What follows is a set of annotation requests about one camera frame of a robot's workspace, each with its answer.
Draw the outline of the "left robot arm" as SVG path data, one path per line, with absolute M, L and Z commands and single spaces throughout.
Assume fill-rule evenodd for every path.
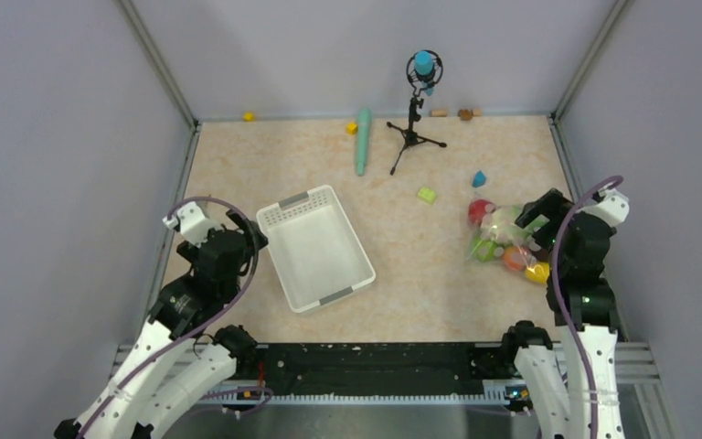
M 226 215 L 235 229 L 212 220 L 195 201 L 164 219 L 184 239 L 176 251 L 189 262 L 189 271 L 163 287 L 106 388 L 83 413 L 61 421 L 54 437 L 161 438 L 216 384 L 255 370 L 255 339 L 243 327 L 229 325 L 212 335 L 189 366 L 167 377 L 248 288 L 268 243 L 239 210 Z

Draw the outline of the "yellow toy banana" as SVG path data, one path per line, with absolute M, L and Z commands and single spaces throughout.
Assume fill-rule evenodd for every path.
M 536 284 L 546 284 L 550 275 L 550 266 L 547 262 L 535 262 L 524 270 L 528 281 Z

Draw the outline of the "green toy apple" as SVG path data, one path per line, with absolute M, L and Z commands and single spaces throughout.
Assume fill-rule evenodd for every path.
M 500 246 L 490 240 L 474 239 L 470 248 L 470 257 L 479 262 L 490 262 L 497 258 Z

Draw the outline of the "red toy apple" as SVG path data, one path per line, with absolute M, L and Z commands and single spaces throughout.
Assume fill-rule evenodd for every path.
M 495 203 L 483 198 L 477 198 L 469 204 L 467 211 L 468 222 L 475 225 L 481 224 L 484 217 L 494 212 L 495 209 Z

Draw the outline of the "clear pink zip top bag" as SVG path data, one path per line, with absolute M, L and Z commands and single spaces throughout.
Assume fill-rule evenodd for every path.
M 542 216 L 525 227 L 516 225 L 522 205 L 499 206 L 475 198 L 467 209 L 467 222 L 472 237 L 466 252 L 467 260 L 500 262 L 513 273 L 522 274 L 535 284 L 546 284 L 550 275 L 549 250 L 536 243 L 534 233 L 548 220 Z

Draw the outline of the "orange toy peach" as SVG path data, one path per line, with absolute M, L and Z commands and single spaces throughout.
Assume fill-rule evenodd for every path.
M 532 255 L 530 251 L 521 246 L 509 246 L 505 248 L 502 261 L 506 268 L 521 272 L 531 263 Z

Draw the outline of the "white toy garlic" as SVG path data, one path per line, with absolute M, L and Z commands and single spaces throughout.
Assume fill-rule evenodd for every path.
M 490 236 L 494 241 L 518 245 L 530 236 L 528 231 L 519 229 L 514 223 L 521 210 L 517 205 L 503 206 L 491 213 Z

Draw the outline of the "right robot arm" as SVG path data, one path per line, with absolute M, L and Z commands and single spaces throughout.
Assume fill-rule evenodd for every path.
M 546 298 L 567 363 L 559 368 L 548 332 L 529 321 L 505 333 L 500 366 L 525 382 L 542 438 L 625 436 L 615 371 L 620 318 L 603 273 L 629 209 L 616 184 L 606 183 L 576 202 L 551 189 L 515 220 L 520 228 L 544 222 L 533 240 L 549 253 Z

